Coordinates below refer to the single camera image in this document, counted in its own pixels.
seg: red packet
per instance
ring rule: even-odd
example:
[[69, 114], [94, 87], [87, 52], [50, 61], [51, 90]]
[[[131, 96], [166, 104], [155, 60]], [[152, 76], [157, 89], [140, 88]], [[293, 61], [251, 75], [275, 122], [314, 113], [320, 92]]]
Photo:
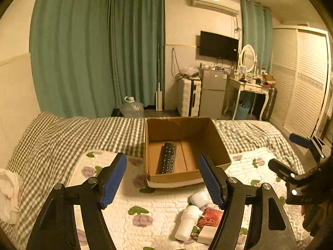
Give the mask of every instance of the red packet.
[[221, 221], [223, 211], [218, 211], [212, 208], [204, 210], [203, 216], [200, 218], [197, 226], [203, 228], [204, 226], [217, 227]]

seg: broom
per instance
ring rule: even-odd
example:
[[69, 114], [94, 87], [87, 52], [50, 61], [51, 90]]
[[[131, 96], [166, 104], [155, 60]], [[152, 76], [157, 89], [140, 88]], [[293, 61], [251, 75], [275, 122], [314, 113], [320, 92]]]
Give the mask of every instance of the broom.
[[159, 81], [159, 43], [158, 43], [158, 58], [157, 58], [157, 79], [158, 79], [158, 85], [157, 85], [157, 91], [155, 92], [156, 96], [156, 111], [161, 112], [163, 110], [162, 108], [162, 91], [161, 91], [161, 84]]

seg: wardrobe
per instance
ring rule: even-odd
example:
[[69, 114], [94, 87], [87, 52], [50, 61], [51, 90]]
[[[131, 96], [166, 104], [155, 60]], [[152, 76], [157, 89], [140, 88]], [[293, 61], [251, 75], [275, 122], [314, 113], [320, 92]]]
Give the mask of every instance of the wardrobe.
[[289, 136], [311, 137], [327, 102], [331, 69], [328, 34], [304, 26], [274, 28], [271, 74], [278, 93], [271, 122]]

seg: green curtain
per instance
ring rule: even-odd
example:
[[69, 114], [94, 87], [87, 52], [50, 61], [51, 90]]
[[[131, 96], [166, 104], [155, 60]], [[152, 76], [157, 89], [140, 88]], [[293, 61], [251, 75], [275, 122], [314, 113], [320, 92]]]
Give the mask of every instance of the green curtain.
[[252, 0], [241, 0], [243, 15], [243, 45], [252, 45], [257, 54], [257, 69], [271, 71], [273, 22], [270, 8], [257, 6]]
[[116, 105], [126, 96], [154, 105], [158, 51], [164, 90], [164, 0], [111, 0], [110, 32]]
[[66, 118], [111, 115], [110, 2], [36, 0], [29, 49], [42, 111]]

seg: wall-mounted air conditioner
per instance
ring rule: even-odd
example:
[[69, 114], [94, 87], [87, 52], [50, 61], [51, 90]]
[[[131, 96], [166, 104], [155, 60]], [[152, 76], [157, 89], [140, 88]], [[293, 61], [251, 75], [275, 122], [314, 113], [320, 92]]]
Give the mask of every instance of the wall-mounted air conditioner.
[[240, 13], [240, 3], [232, 0], [192, 0], [192, 5], [218, 10], [233, 16]]

